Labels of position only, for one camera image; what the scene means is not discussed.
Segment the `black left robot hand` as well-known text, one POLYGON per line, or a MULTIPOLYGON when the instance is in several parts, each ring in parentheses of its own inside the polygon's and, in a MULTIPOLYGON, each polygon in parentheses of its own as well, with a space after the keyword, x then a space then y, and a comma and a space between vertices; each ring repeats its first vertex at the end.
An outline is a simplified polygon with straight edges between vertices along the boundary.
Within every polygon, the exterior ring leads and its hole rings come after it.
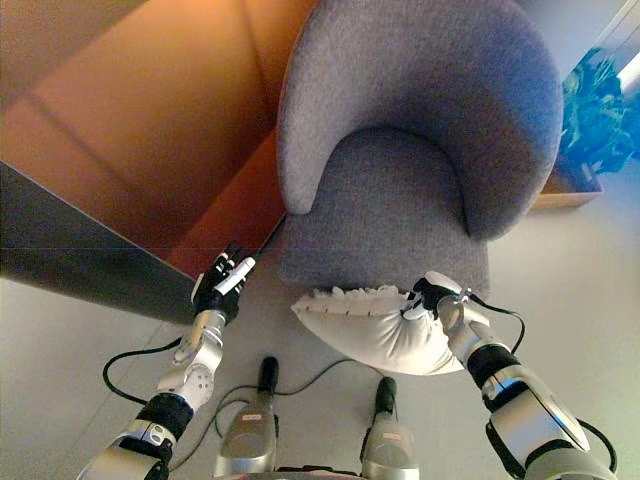
POLYGON ((194 315, 212 311, 222 315, 224 325, 231 323, 238 315, 241 291, 255 266, 256 259, 237 242, 231 242, 198 276, 191 294, 194 315))

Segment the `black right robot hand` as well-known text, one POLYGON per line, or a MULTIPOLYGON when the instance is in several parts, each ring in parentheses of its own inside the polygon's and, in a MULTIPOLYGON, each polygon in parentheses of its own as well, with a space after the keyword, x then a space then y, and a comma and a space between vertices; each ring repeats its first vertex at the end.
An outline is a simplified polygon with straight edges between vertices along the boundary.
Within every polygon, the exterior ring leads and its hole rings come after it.
POLYGON ((405 320, 418 320, 424 315, 437 320, 439 302, 445 297, 459 295, 462 290, 462 286, 448 276, 428 271, 412 287, 401 315, 405 320))

